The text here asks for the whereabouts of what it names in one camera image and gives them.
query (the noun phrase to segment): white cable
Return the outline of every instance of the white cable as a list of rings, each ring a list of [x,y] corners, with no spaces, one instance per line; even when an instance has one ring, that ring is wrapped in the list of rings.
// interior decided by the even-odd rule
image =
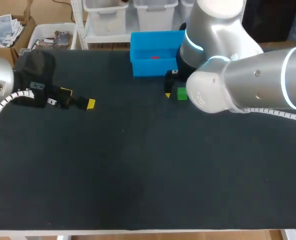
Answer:
[[[4,100],[2,100],[2,102],[0,103],[0,113],[8,103],[10,103],[12,100],[19,97],[26,97],[26,98],[33,99],[34,94],[31,90],[18,91],[18,92],[12,93],[11,95],[7,96]]]
[[[286,119],[296,120],[296,114],[294,113],[289,113],[289,112],[284,112],[284,111],[279,111],[279,110],[274,110],[269,108],[249,107],[249,108],[244,108],[243,111],[246,113],[269,114],[269,115],[274,115],[274,116],[278,116]]]

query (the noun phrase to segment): blue plastic bin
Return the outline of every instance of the blue plastic bin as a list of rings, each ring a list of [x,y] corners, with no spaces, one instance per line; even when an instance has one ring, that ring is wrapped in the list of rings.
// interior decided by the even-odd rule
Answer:
[[[164,76],[178,70],[176,54],[185,31],[134,32],[130,40],[130,61],[134,77]]]

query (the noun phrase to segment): black mat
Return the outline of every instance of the black mat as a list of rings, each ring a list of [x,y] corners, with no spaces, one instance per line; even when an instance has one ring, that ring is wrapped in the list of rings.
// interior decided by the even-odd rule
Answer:
[[[2,112],[0,230],[296,229],[296,121],[169,100],[127,52],[55,55],[95,111]]]

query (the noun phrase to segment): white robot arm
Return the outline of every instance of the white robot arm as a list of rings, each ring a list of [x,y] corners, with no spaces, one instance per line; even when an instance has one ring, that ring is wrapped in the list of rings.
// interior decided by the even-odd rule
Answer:
[[[242,7],[243,0],[196,0],[177,54],[188,97],[213,114],[296,110],[296,47],[263,53],[241,24]]]

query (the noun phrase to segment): paper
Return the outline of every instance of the paper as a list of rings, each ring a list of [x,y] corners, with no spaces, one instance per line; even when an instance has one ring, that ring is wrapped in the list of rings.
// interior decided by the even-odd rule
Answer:
[[[22,33],[24,27],[10,14],[0,16],[0,48],[9,48]]]

